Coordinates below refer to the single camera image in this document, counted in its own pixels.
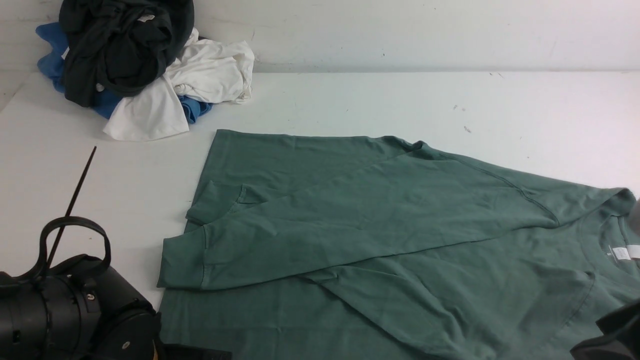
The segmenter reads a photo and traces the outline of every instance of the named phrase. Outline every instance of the pile of clothes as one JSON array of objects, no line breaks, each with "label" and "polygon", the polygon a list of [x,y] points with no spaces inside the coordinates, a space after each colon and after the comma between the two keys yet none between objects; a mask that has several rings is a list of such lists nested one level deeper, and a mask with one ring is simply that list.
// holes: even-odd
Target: pile of clothes
[{"label": "pile of clothes", "polygon": [[36,28],[52,51],[38,61],[54,88],[109,122],[117,140],[189,131],[213,104],[251,97],[254,55],[242,41],[199,37],[192,0],[64,0]]}]

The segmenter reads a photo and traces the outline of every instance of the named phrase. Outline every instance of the clothing label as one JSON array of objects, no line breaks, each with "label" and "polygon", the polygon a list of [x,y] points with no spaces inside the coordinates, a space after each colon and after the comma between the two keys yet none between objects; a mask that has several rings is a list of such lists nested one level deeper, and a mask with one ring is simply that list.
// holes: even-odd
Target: clothing label
[{"label": "clothing label", "polygon": [[613,253],[616,255],[616,259],[618,260],[631,260],[629,256],[629,251],[626,247],[615,247],[612,249]]},{"label": "clothing label", "polygon": [[627,251],[632,259],[640,259],[640,245],[627,245]]},{"label": "clothing label", "polygon": [[156,16],[155,16],[155,15],[144,15],[144,16],[141,16],[141,17],[138,19],[138,21],[147,22],[147,21],[149,21],[149,20],[153,20],[153,19],[155,19],[155,18],[156,18]]}]

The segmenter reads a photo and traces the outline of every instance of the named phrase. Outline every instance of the table surface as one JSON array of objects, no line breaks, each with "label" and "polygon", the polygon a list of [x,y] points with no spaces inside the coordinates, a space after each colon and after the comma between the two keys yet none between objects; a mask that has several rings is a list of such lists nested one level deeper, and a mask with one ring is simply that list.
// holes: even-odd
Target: table surface
[{"label": "table surface", "polygon": [[[64,215],[91,149],[73,215],[109,234],[112,266],[158,306],[163,238],[184,228],[216,129],[313,136],[396,135],[480,160],[640,192],[640,72],[255,74],[248,104],[221,104],[191,132],[110,140],[106,120],[32,74],[0,113],[0,270],[19,275]],[[103,255],[100,236],[65,230],[55,262]]]}]

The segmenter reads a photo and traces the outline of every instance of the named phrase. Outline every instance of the green fabric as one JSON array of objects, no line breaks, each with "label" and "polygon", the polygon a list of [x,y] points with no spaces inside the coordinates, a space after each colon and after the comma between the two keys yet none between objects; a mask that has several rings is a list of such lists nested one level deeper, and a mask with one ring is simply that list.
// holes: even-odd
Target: green fabric
[{"label": "green fabric", "polygon": [[234,359],[571,359],[640,297],[626,189],[394,137],[218,131],[164,241],[162,338]]}]

